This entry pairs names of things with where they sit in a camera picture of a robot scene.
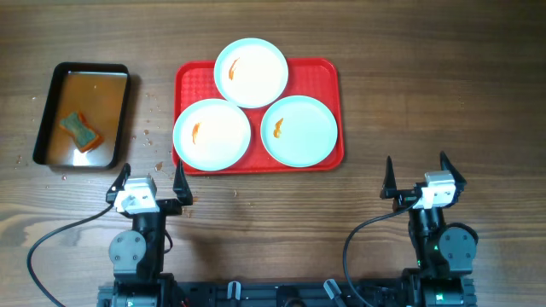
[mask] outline wooden table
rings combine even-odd
[[[26,271],[29,247],[102,210],[121,166],[71,171],[32,162],[55,65],[123,63],[138,76],[121,161],[133,174],[152,174],[158,197],[170,197],[175,72],[247,37],[271,41],[286,57],[321,56],[337,66],[345,160],[330,172],[190,177],[199,200],[168,219],[175,247],[166,272],[179,281],[343,279],[346,236],[391,210],[378,197],[386,156],[398,186],[408,188],[439,169],[445,150],[468,180],[446,220],[480,235],[479,306],[546,301],[544,2],[3,2],[1,306],[50,305]],[[142,145],[145,137],[152,146]],[[159,162],[167,175],[154,171]],[[396,217],[359,234],[352,275],[395,277],[414,267],[407,222]],[[39,278],[64,304],[93,306],[97,287],[113,281],[108,245],[130,227],[112,211],[46,241],[33,259]]]

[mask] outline sauce stain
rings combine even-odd
[[[237,67],[235,67],[235,64],[239,59],[240,58],[237,58],[237,60],[233,61],[233,64],[231,64],[231,67],[229,68],[229,80],[233,80],[233,74],[235,73],[235,70],[237,69]]]
[[[197,123],[194,126],[194,130],[191,133],[191,136],[193,137],[194,144],[195,144],[195,138],[197,137],[197,132],[199,132],[199,126],[201,126],[201,123]]]
[[[276,124],[275,124],[275,131],[273,131],[273,136],[276,137],[276,138],[281,137],[281,125],[282,125],[283,120],[284,119],[281,119],[278,122],[276,122]]]

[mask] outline black cable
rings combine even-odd
[[[62,226],[58,229],[55,229],[53,231],[51,231],[50,233],[46,234],[45,236],[43,236],[42,238],[40,238],[40,240],[37,240],[36,243],[34,243],[34,245],[31,247],[30,251],[28,251],[28,256],[26,256],[26,267],[28,268],[28,273],[31,275],[32,279],[34,280],[34,283],[36,283],[36,286],[38,286],[38,288],[40,288],[40,290],[42,290],[42,292],[45,294],[46,297],[48,297],[51,302],[53,302],[53,304],[59,306],[59,307],[64,307],[63,304],[61,304],[61,302],[59,302],[56,298],[53,297],[53,295],[51,295],[51,293],[49,293],[49,291],[44,287],[44,285],[42,285],[42,282],[40,282],[40,280],[36,277],[36,273],[34,273],[34,269],[32,268],[32,254],[34,253],[34,251],[36,250],[36,248],[38,248],[38,246],[42,243],[44,243],[45,240],[49,239],[50,237],[54,236],[54,235],[57,235],[58,233],[60,233],[61,231],[64,231],[64,230],[67,230],[67,229],[70,229],[72,227],[75,227],[75,226],[79,226],[83,223],[87,223],[89,221],[92,221],[96,218],[99,218],[101,216],[103,216],[106,212],[110,211],[110,209],[112,209],[113,205],[110,205],[108,206],[108,208],[104,209],[103,211],[97,213],[96,215],[92,216],[92,217],[87,217],[86,219],[83,219],[79,222],[76,222],[76,223],[71,223],[71,224],[68,224],[66,226]]]
[[[170,252],[171,249],[172,249],[172,247],[173,247],[171,235],[169,235],[169,233],[167,232],[167,229],[165,229],[165,237],[167,237],[167,239],[169,239],[169,245],[170,245],[171,247],[169,247],[169,249],[165,249],[165,251],[163,252],[164,254]]]
[[[357,295],[357,297],[364,303],[364,305],[368,306],[368,307],[374,307],[372,304],[368,303],[361,295],[360,293],[358,293],[357,289],[355,288],[355,286],[352,284],[352,281],[351,281],[351,276],[349,275],[349,269],[347,268],[347,250],[349,249],[349,243],[351,242],[351,239],[352,237],[362,228],[370,225],[371,223],[375,223],[375,222],[379,222],[379,221],[382,221],[382,220],[385,220],[385,219],[388,219],[388,218],[391,218],[391,217],[396,217],[397,215],[400,215],[404,212],[407,212],[409,209],[413,208],[413,206],[415,206],[417,202],[415,202],[414,204],[412,204],[411,206],[408,206],[407,208],[401,210],[401,211],[396,211],[396,212],[393,212],[393,213],[389,213],[389,214],[386,214],[384,216],[380,216],[380,217],[374,217],[364,223],[361,223],[360,225],[358,225],[355,229],[352,230],[352,232],[349,234],[349,236],[347,237],[347,240],[345,241],[345,245],[343,246],[343,271],[345,272],[345,278],[347,279],[347,283],[349,284],[349,287],[351,288],[351,290]]]

